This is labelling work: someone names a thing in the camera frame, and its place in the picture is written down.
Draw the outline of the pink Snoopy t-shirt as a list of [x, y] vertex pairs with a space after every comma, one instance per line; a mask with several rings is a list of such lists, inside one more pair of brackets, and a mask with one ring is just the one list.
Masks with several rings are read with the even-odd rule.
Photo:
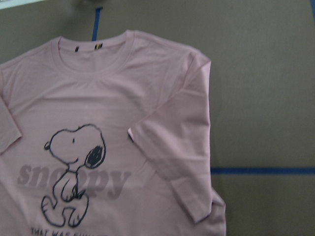
[[199, 50], [141, 31], [0, 66], [3, 236], [223, 236]]

